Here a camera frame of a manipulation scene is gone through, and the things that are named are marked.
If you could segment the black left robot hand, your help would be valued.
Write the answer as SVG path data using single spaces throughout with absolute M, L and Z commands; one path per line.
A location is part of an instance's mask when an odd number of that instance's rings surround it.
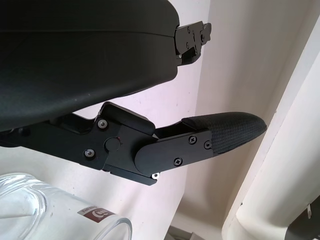
M 266 123 L 245 112 L 156 128 L 112 103 L 173 80 L 211 39 L 167 0 L 3 0 L 0 144 L 151 186 L 161 172 L 232 151 Z

